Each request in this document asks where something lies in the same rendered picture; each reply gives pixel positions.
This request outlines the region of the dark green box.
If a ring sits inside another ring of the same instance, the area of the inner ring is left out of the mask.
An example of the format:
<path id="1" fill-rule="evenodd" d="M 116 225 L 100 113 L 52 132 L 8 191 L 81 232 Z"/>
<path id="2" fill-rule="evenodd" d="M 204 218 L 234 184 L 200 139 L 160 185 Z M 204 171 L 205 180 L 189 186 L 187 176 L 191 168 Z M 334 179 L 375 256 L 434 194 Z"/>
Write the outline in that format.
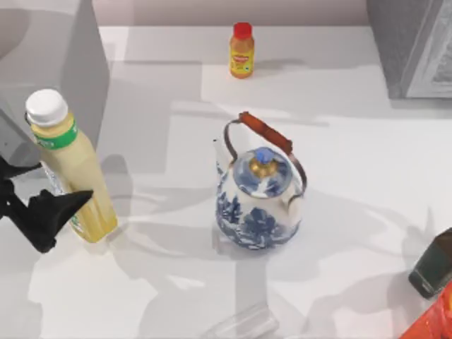
<path id="1" fill-rule="evenodd" d="M 452 280 L 452 227 L 433 239 L 408 280 L 425 299 L 439 294 Z"/>

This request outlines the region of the orange red box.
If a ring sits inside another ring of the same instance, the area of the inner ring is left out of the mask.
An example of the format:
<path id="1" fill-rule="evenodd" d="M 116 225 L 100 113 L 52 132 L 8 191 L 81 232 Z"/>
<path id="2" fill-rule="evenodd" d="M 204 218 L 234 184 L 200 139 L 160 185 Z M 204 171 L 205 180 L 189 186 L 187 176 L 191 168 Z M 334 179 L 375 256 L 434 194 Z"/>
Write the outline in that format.
<path id="1" fill-rule="evenodd" d="M 399 339 L 452 339 L 452 281 Z"/>

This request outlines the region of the pale yellow bottle white cap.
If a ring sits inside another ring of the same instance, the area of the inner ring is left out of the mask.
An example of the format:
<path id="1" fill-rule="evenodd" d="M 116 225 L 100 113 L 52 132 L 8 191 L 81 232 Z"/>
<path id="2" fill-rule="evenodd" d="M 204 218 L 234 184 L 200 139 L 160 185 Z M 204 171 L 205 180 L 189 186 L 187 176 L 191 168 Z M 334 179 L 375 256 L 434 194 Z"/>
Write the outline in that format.
<path id="1" fill-rule="evenodd" d="M 100 241 L 117 228 L 117 214 L 90 139 L 78 128 L 64 97 L 54 89 L 35 91 L 25 101 L 25 110 L 44 170 L 56 191 L 93 191 L 70 223 L 85 241 Z"/>

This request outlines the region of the grey cabinet with pale panel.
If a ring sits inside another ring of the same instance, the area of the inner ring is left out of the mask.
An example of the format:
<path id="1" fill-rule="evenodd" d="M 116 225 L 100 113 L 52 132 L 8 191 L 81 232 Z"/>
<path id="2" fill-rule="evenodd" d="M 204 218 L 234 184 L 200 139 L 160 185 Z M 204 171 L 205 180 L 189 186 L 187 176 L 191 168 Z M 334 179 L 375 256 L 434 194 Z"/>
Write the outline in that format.
<path id="1" fill-rule="evenodd" d="M 452 99 L 452 0 L 367 0 L 391 99 Z"/>

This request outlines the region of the blue and white teapot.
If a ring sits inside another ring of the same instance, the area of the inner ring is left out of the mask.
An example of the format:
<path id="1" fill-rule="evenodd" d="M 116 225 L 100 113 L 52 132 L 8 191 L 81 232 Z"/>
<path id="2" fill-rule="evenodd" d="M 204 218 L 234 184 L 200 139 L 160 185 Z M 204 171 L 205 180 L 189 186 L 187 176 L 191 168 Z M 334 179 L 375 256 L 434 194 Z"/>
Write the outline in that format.
<path id="1" fill-rule="evenodd" d="M 271 143 L 238 153 L 230 127 L 243 124 Z M 302 223 L 307 174 L 292 141 L 249 112 L 229 121 L 213 140 L 218 172 L 215 219 L 222 233 L 250 250 L 288 243 Z"/>

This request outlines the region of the plain grey cabinet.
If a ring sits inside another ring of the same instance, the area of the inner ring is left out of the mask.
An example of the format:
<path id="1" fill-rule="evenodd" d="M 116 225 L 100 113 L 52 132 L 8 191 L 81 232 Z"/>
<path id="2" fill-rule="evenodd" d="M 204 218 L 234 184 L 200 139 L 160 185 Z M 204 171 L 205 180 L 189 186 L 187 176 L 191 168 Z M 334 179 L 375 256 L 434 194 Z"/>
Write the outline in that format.
<path id="1" fill-rule="evenodd" d="M 0 156 L 6 161 L 38 162 L 25 101 L 43 88 L 63 95 L 97 145 L 109 79 L 93 0 L 0 0 Z"/>

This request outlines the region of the orange bottle red cap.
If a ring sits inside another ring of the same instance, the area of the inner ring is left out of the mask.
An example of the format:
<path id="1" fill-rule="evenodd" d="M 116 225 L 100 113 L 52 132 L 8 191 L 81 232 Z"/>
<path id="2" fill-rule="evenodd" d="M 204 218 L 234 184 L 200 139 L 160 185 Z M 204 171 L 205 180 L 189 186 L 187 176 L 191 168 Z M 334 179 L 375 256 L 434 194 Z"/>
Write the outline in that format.
<path id="1" fill-rule="evenodd" d="M 248 78 L 254 72 L 255 42 L 252 25 L 238 22 L 233 25 L 230 39 L 229 68 L 235 78 Z"/>

